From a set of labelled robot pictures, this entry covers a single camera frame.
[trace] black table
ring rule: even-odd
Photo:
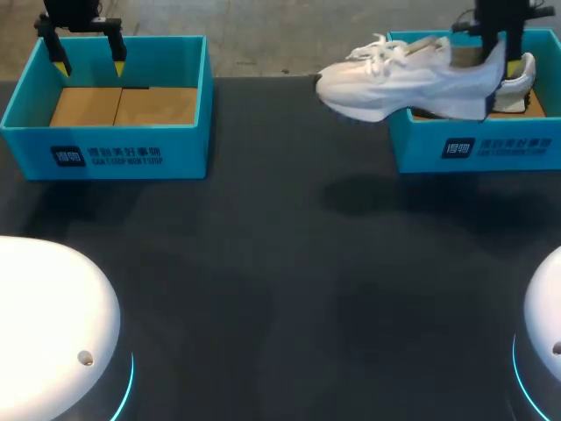
[[[399,177],[387,128],[332,114],[311,78],[216,91],[205,181],[27,183],[0,146],[0,232],[109,277],[138,419],[507,420],[559,175]]]

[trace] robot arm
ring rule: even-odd
[[[70,62],[60,43],[56,28],[70,32],[102,32],[108,39],[117,74],[123,72],[126,47],[121,35],[121,19],[100,18],[99,0],[44,0],[46,13],[35,22],[37,34],[45,41],[51,62],[66,76]]]
[[[483,59],[498,42],[499,32],[507,33],[507,62],[522,56],[522,35],[527,20],[554,16],[553,6],[536,6],[536,0],[475,0],[472,22],[459,22],[453,32],[468,32],[483,41]]]

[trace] blue box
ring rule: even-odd
[[[434,32],[390,32],[408,43],[435,35],[454,46],[479,46],[479,37]],[[488,118],[484,122],[415,120],[410,109],[388,118],[401,173],[561,169],[561,46],[549,29],[528,29],[524,52],[536,57],[534,91],[546,118]]]
[[[63,38],[65,77],[39,39],[0,124],[28,180],[185,179],[206,175],[213,80],[205,37],[124,37],[117,77],[105,37]],[[66,87],[198,88],[192,125],[49,127]],[[100,159],[99,151],[131,151]]]

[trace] white dome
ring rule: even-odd
[[[0,420],[50,420],[72,407],[109,364],[119,327],[115,291],[90,259],[0,236]]]
[[[529,338],[543,364],[561,381],[561,356],[553,347],[561,342],[561,247],[550,254],[532,277],[524,302]]]

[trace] blue led light ring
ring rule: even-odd
[[[110,421],[115,421],[118,418],[118,416],[121,415],[121,412],[123,411],[124,408],[124,404],[126,403],[131,393],[133,377],[134,377],[134,356],[131,354],[131,378],[129,379],[129,385],[127,386],[126,392],[124,393],[123,401],[121,401],[121,404],[117,409],[117,412],[115,412],[115,415],[110,419]]]
[[[520,385],[520,389],[522,389],[522,392],[526,396],[526,399],[528,399],[528,402],[530,403],[530,405],[532,405],[532,407],[536,410],[536,412],[538,414],[540,414],[540,416],[543,418],[544,421],[550,421],[550,419],[547,418],[543,414],[543,412],[540,411],[540,409],[537,407],[537,405],[534,403],[534,401],[532,401],[532,398],[529,397],[529,394],[526,391],[526,388],[524,388],[524,385],[522,384],[522,380],[520,379],[520,376],[518,375],[518,368],[516,367],[516,357],[515,357],[515,342],[516,342],[516,335],[515,335],[515,338],[512,341],[512,365],[515,368],[516,380],[518,380],[518,384]]]

